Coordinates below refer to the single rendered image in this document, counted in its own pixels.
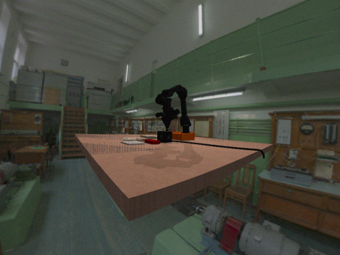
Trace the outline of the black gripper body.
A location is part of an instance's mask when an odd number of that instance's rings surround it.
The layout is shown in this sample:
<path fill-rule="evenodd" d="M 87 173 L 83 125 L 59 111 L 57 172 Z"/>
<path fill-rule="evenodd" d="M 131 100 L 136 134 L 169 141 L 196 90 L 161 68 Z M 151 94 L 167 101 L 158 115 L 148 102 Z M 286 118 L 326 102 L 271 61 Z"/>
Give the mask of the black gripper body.
<path fill-rule="evenodd" d="M 169 107 L 171 107 L 171 106 L 163 106 L 163 112 L 160 112 L 160 113 L 156 113 L 156 117 L 161 117 L 162 116 L 162 118 L 165 118 L 165 117 L 168 117 L 168 118 L 173 118 L 173 119 L 175 119 L 175 118 L 177 118 L 177 115 L 172 115 L 171 113 L 167 113 L 167 110 L 168 110 L 168 108 Z"/>

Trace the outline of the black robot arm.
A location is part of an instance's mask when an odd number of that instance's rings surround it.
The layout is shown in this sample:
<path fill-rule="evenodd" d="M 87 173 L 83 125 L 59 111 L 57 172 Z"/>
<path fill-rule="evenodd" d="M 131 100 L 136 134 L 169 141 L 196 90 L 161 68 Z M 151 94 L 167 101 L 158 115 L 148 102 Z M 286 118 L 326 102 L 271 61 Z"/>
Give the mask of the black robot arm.
<path fill-rule="evenodd" d="M 171 106 L 172 99 L 168 97 L 172 97 L 175 92 L 178 94 L 178 97 L 181 100 L 182 116 L 180 117 L 180 124 L 183 127 L 182 133 L 190 133 L 189 127 L 191 126 L 191 122 L 187 115 L 186 109 L 187 90 L 185 88 L 183 88 L 181 85 L 177 85 L 170 89 L 162 90 L 162 93 L 158 94 L 158 96 L 156 97 L 155 102 L 163 106 Z M 180 110 L 179 109 L 175 110 L 173 109 L 173 107 L 172 108 L 169 107 L 167 113 L 178 115 L 180 113 Z"/>

